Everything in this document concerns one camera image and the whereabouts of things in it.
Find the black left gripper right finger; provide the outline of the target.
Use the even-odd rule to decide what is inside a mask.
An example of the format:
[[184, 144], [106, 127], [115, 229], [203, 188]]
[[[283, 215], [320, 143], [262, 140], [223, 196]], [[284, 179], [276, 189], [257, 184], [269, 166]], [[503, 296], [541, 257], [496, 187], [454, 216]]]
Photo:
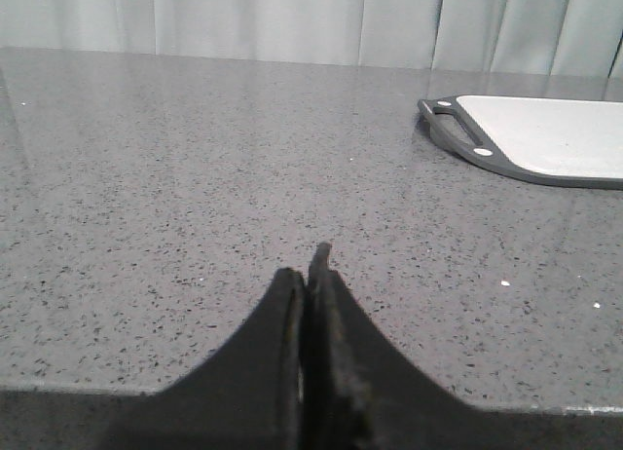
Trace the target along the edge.
[[382, 334], [318, 245], [302, 323], [310, 449], [619, 449], [612, 412], [479, 408], [425, 375]]

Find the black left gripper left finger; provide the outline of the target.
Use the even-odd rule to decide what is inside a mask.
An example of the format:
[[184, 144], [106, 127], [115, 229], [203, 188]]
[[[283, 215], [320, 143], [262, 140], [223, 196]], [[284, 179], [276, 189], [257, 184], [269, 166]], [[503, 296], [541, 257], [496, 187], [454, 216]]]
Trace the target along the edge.
[[304, 281], [279, 269], [210, 358], [154, 394], [6, 391], [4, 449], [296, 449]]

